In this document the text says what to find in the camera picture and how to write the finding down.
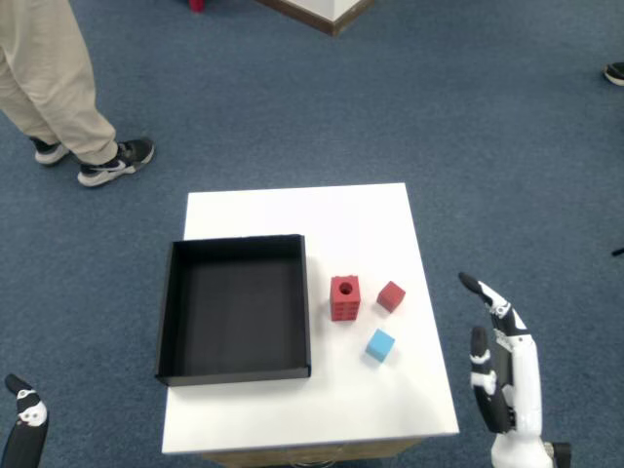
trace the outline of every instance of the khaki trousers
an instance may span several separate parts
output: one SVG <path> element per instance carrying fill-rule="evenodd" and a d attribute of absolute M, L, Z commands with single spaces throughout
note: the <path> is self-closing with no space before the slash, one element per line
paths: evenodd
<path fill-rule="evenodd" d="M 61 142 L 85 163 L 115 157 L 115 129 L 96 109 L 91 60 L 68 0 L 0 0 L 0 109 L 24 134 Z"/>

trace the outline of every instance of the red block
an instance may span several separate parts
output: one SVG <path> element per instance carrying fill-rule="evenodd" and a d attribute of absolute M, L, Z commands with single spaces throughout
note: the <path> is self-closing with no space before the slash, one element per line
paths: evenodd
<path fill-rule="evenodd" d="M 188 0 L 188 6 L 195 13 L 204 11 L 204 0 Z"/>
<path fill-rule="evenodd" d="M 381 290 L 377 297 L 377 302 L 389 312 L 392 312 L 401 303 L 405 295 L 406 292 L 391 281 Z"/>
<path fill-rule="evenodd" d="M 357 276 L 331 278 L 331 319 L 355 320 L 360 308 L 360 283 Z"/>

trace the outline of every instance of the nike logo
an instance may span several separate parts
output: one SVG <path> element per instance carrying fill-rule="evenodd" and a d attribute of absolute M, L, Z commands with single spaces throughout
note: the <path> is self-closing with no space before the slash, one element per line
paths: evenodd
<path fill-rule="evenodd" d="M 117 167 L 116 168 L 92 167 L 92 168 L 89 168 L 89 169 L 91 169 L 92 171 L 111 171 L 112 173 L 114 173 L 116 171 L 122 171 L 122 170 L 126 169 L 127 167 L 128 166 L 126 166 L 121 161 L 117 161 Z"/>

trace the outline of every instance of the robotic hand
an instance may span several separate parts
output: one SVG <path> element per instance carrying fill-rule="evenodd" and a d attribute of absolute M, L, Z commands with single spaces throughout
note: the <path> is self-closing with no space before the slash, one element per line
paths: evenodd
<path fill-rule="evenodd" d="M 0 468 L 37 468 L 48 434 L 48 410 L 37 392 L 13 374 L 5 379 L 17 398 L 18 420 L 2 455 Z"/>
<path fill-rule="evenodd" d="M 568 468 L 569 444 L 541 440 L 542 403 L 537 347 L 514 307 L 484 283 L 460 273 L 459 280 L 486 304 L 496 337 L 496 363 L 483 327 L 472 330 L 470 384 L 487 428 L 497 434 L 494 468 Z"/>

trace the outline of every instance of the sneaker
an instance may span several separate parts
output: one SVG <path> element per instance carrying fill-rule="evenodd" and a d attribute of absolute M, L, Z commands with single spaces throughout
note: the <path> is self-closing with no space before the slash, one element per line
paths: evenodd
<path fill-rule="evenodd" d="M 38 138 L 31 138 L 35 143 L 35 160 L 44 166 L 52 166 L 69 154 L 69 150 L 60 143 L 48 144 Z"/>
<path fill-rule="evenodd" d="M 624 62 L 610 63 L 604 70 L 604 78 L 617 86 L 624 86 Z"/>
<path fill-rule="evenodd" d="M 96 187 L 123 174 L 134 174 L 154 155 L 154 143 L 147 139 L 133 139 L 117 143 L 117 155 L 105 164 L 82 164 L 78 181 L 86 187 Z"/>

